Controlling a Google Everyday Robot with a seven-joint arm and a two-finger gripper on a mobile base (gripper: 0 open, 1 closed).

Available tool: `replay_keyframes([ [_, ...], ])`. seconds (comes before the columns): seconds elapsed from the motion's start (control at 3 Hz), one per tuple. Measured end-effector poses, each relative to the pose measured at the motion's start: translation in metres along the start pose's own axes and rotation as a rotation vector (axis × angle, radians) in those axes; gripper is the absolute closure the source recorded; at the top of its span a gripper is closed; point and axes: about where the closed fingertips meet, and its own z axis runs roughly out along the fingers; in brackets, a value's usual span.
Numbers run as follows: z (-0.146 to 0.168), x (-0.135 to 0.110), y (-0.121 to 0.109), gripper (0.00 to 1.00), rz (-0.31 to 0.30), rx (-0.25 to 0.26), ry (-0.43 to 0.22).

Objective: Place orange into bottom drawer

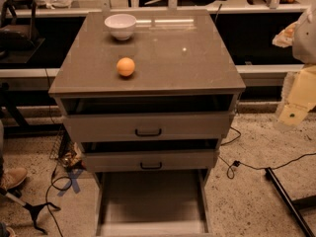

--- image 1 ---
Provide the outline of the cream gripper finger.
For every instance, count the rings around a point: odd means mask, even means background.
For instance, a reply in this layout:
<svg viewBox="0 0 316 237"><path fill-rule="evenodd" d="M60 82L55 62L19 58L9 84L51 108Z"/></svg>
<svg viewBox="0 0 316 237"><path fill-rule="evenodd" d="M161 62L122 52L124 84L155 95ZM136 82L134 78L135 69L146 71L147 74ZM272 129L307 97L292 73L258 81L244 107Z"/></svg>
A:
<svg viewBox="0 0 316 237"><path fill-rule="evenodd" d="M299 106L280 103L276 108L274 128L280 131L289 131L297 128L307 117L308 111Z"/></svg>
<svg viewBox="0 0 316 237"><path fill-rule="evenodd" d="M277 34L273 39L273 45L278 47L292 46L296 23L293 22Z"/></svg>

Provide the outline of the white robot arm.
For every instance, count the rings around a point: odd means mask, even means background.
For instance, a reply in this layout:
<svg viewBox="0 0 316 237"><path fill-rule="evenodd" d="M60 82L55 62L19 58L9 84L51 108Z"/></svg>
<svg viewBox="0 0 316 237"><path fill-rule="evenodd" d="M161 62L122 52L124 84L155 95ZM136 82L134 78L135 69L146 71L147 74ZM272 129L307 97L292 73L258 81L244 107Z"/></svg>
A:
<svg viewBox="0 0 316 237"><path fill-rule="evenodd" d="M303 63L298 72L285 76L276 108L275 127L289 130L316 107L316 6L308 7L296 22L276 35L273 44L291 46L293 57Z"/></svg>

